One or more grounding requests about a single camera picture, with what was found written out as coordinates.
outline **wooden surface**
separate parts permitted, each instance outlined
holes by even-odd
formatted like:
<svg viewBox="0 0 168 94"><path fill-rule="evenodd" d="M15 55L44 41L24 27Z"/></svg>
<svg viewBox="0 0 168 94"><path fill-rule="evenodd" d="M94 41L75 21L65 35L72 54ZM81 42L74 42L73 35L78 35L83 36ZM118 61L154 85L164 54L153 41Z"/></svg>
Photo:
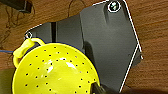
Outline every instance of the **wooden surface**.
<svg viewBox="0 0 168 94"><path fill-rule="evenodd" d="M22 44L26 30L41 23L65 19L68 14L75 15L84 7L102 0L83 1L85 5L80 0L74 0L69 13L71 0L32 0L34 7L31 14L22 14L0 4L0 49L13 51ZM144 59L131 68L123 92L130 93L136 89L168 91L168 0L126 2ZM12 67L12 55L0 53L0 69Z"/></svg>

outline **yellow plastic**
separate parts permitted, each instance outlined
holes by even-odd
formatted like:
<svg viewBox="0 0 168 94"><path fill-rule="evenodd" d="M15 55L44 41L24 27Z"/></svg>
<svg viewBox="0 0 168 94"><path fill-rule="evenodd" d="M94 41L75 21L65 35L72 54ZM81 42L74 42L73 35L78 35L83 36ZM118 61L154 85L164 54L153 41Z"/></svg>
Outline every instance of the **yellow plastic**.
<svg viewBox="0 0 168 94"><path fill-rule="evenodd" d="M27 39L14 52L17 67L13 94L90 94L91 84L99 83L90 60L78 49L61 43L44 44L40 39ZM34 42L41 46L27 53Z"/></svg>

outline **wood grain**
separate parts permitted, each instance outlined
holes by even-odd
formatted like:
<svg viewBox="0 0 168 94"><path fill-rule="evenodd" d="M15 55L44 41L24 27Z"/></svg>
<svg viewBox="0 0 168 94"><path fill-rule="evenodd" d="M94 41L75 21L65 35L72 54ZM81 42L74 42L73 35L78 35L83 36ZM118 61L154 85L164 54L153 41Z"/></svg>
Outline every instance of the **wood grain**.
<svg viewBox="0 0 168 94"><path fill-rule="evenodd" d="M74 0L69 15L102 0ZM68 17L71 0L32 0L31 14L22 14L0 4L0 49L15 50L26 30L45 22ZM168 0L126 0L142 46L143 60L131 68L124 91L156 89L168 91ZM0 53L0 69L12 68L10 54Z"/></svg>

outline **yellow handle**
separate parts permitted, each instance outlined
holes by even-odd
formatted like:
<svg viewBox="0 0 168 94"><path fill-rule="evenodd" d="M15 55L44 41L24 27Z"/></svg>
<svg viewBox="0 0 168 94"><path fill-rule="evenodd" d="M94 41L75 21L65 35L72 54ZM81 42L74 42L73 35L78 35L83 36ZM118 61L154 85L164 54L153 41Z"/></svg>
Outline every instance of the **yellow handle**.
<svg viewBox="0 0 168 94"><path fill-rule="evenodd" d="M13 63L15 65L16 68L18 68L19 66L19 58L22 58L24 56L24 54L26 53L26 51L33 47L35 42L38 42L41 46L44 45L45 43L39 39L39 38L32 38L32 39L26 39L23 44L14 51L13 55Z"/></svg>

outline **black surface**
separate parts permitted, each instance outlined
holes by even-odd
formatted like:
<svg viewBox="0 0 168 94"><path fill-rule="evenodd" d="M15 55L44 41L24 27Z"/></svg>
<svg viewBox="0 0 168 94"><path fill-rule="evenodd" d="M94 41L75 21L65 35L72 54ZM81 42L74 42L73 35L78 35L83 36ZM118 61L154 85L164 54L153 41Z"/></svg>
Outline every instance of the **black surface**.
<svg viewBox="0 0 168 94"><path fill-rule="evenodd" d="M0 0L3 4L6 4L16 10L23 13L31 13L32 4L25 0Z"/></svg>

